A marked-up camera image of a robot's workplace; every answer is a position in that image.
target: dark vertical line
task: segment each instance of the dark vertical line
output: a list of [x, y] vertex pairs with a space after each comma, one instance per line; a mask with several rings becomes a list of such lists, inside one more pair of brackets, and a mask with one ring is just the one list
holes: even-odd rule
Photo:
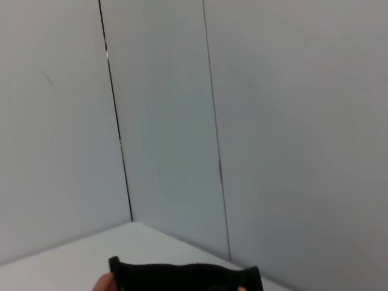
[[117, 107], [116, 107], [115, 90], [113, 89], [112, 73], [111, 73], [111, 71], [110, 71], [109, 53], [108, 53], [108, 44], [107, 44], [107, 39], [106, 39], [106, 37], [105, 37], [104, 19], [102, 18], [101, 0], [98, 0], [98, 5], [99, 5], [99, 15], [100, 15], [100, 17], [101, 17], [102, 33], [104, 34], [105, 50], [106, 50], [106, 52], [107, 52], [107, 62], [108, 62], [108, 70], [109, 70], [109, 78], [110, 78], [110, 88], [112, 89], [113, 104], [115, 105], [115, 114], [116, 114], [117, 131], [118, 131], [118, 133], [119, 133], [120, 151], [121, 151], [122, 167], [123, 167], [123, 169], [124, 169], [125, 185], [127, 186], [127, 195], [128, 195], [129, 211], [130, 211], [130, 213], [131, 213], [131, 221], [133, 221], [133, 214], [132, 214], [133, 212], [132, 212], [132, 206], [131, 206], [131, 199], [130, 199], [130, 197], [129, 197], [129, 187], [128, 187], [127, 170], [125, 169], [124, 152], [122, 151], [122, 144], [121, 144], [120, 124], [119, 124], [119, 119], [118, 119], [118, 116], [117, 116]]
[[[209, 37], [207, 36], [207, 22], [206, 22], [206, 10], [205, 10], [205, 0], [202, 0], [202, 9], [204, 11], [204, 22], [205, 22], [205, 35], [206, 35], [206, 47], [207, 47], [207, 59], [209, 61], [209, 73], [210, 73], [210, 85], [212, 87], [212, 99], [213, 99], [213, 110], [214, 110], [214, 121], [216, 125], [216, 138], [217, 138], [217, 149], [218, 149], [218, 161], [221, 165], [221, 152], [219, 150], [219, 138], [218, 138], [218, 126], [217, 126], [217, 114], [216, 114], [216, 104], [214, 100], [214, 88], [213, 88], [213, 73], [212, 73], [212, 63], [210, 62], [210, 50], [209, 50]], [[225, 202], [225, 190], [224, 190], [224, 178], [221, 180], [222, 187], [222, 199], [224, 201], [224, 213], [225, 213], [225, 225], [226, 225], [226, 240], [228, 245], [229, 261], [232, 260], [232, 253], [230, 251], [230, 240], [229, 240], [229, 227], [228, 227], [228, 218], [226, 215], [226, 202]]]

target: black pouch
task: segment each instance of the black pouch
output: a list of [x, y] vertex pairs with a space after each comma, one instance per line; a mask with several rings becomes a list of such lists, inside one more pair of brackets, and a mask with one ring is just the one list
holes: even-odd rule
[[118, 291], [263, 291], [259, 268], [230, 270], [210, 264], [131, 265], [109, 259]]

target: finger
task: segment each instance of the finger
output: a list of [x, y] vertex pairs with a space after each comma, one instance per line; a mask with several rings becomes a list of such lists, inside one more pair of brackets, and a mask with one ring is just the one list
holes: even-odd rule
[[116, 291], [116, 284], [112, 273], [108, 273], [100, 277], [93, 291]]

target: white backdrop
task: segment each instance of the white backdrop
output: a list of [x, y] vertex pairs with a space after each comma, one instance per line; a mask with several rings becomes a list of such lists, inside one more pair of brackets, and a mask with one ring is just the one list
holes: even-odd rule
[[0, 2], [0, 263], [130, 219], [98, 2]]
[[103, 0], [136, 221], [227, 256], [202, 0]]
[[388, 287], [388, 2], [206, 0], [234, 262]]

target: white table surface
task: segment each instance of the white table surface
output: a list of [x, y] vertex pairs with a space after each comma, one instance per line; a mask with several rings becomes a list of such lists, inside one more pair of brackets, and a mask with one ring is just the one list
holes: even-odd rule
[[[0, 267], [4, 291], [90, 291], [109, 271], [108, 259], [130, 264], [210, 263], [238, 269], [227, 261], [133, 222]], [[263, 279], [265, 291], [287, 291]]]

